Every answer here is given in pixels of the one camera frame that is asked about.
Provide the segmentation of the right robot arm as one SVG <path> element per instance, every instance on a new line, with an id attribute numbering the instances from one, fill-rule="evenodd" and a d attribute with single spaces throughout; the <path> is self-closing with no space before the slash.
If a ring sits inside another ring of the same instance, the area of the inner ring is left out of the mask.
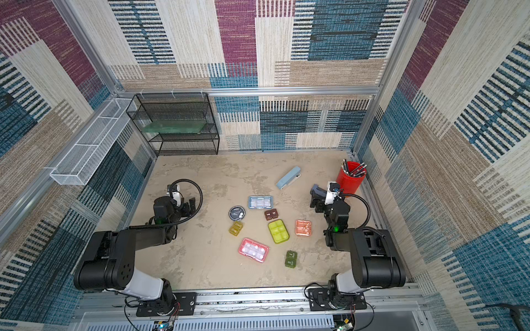
<path id="1" fill-rule="evenodd" d="M 349 226 L 351 207 L 347 197 L 359 200 L 367 209 L 366 219 L 356 228 Z M 405 285 L 405 267 L 390 232 L 368 225 L 371 208 L 364 198 L 356 194 L 327 193 L 316 186 L 311 190 L 310 207 L 322 213 L 327 222 L 324 230 L 327 247 L 349 253 L 351 260 L 351 269 L 334 274 L 328 285 L 306 286 L 304 296 L 309 300 L 310 310 L 364 310 L 368 306 L 365 292 Z"/>

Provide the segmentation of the blue six-compartment pillbox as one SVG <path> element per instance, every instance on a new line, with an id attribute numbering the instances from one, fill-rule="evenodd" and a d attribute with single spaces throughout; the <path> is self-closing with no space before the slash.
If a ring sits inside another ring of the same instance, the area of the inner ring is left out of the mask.
<path id="1" fill-rule="evenodd" d="M 248 197 L 248 207 L 257 210 L 270 210 L 273 208 L 273 197 L 270 195 L 252 195 Z"/>

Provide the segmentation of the pink pillbox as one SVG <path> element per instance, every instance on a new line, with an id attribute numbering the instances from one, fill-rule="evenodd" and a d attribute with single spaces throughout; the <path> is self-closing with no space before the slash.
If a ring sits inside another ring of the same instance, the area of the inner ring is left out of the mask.
<path id="1" fill-rule="evenodd" d="M 244 238 L 240 244 L 238 252 L 254 261 L 264 263 L 270 248 L 250 238 Z"/>

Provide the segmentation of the maroon two-compartment pillbox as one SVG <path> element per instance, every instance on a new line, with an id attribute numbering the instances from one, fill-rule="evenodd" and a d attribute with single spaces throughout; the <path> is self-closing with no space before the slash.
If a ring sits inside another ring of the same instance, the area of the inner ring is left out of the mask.
<path id="1" fill-rule="evenodd" d="M 273 219 L 277 219 L 279 217 L 279 214 L 278 214 L 278 211 L 275 208 L 273 208 L 270 210 L 266 210 L 264 212 L 264 216 L 267 221 L 272 221 Z"/>

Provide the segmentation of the yellow two-compartment pillbox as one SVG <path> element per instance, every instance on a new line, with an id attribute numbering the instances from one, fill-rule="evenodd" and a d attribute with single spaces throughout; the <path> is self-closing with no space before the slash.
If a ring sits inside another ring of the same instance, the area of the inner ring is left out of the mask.
<path id="1" fill-rule="evenodd" d="M 233 236 L 238 236 L 243 229 L 244 224 L 240 221 L 234 221 L 232 226 L 229 228 L 229 233 Z"/>

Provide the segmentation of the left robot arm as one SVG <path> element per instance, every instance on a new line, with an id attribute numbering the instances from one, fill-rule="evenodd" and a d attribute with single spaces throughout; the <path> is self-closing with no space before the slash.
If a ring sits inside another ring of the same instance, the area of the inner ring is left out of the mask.
<path id="1" fill-rule="evenodd" d="M 120 231 L 92 234 L 75 270 L 73 284 L 81 291 L 107 291 L 134 298 L 138 317 L 173 317 L 182 303 L 167 279 L 152 277 L 135 266 L 140 250 L 171 243 L 179 225 L 190 221 L 202 208 L 204 195 L 185 199 L 180 190 L 190 179 L 178 179 L 167 187 L 167 194 L 153 202 L 154 215 L 146 224 Z"/>

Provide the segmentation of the small green two-compartment pillbox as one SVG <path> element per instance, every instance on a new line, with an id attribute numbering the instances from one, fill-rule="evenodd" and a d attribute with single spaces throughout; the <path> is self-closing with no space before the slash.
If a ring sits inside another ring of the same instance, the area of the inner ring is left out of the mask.
<path id="1" fill-rule="evenodd" d="M 295 268 L 298 260 L 298 254 L 295 251 L 288 250 L 286 253 L 284 265 L 287 268 Z"/>

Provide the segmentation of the white pillbox with green lid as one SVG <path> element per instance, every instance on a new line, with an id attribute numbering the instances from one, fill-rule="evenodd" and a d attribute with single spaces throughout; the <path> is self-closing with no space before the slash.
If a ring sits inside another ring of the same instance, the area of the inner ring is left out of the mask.
<path id="1" fill-rule="evenodd" d="M 290 239 L 287 227 L 281 219 L 270 222 L 268 229 L 275 244 L 281 244 Z"/>

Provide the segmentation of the round dark blue pillbox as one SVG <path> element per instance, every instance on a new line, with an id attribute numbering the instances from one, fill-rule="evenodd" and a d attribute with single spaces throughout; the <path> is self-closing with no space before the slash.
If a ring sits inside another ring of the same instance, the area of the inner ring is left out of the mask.
<path id="1" fill-rule="evenodd" d="M 234 206 L 229 210 L 229 218 L 232 221 L 241 221 L 245 218 L 245 216 L 246 216 L 246 211 L 244 207 L 240 205 Z"/>

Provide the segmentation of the orange pillbox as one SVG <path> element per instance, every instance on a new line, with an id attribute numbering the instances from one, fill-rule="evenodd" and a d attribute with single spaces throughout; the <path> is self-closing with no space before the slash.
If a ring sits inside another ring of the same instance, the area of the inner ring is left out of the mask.
<path id="1" fill-rule="evenodd" d="M 310 237 L 312 235 L 312 222 L 297 220 L 295 222 L 295 234 L 299 237 Z"/>

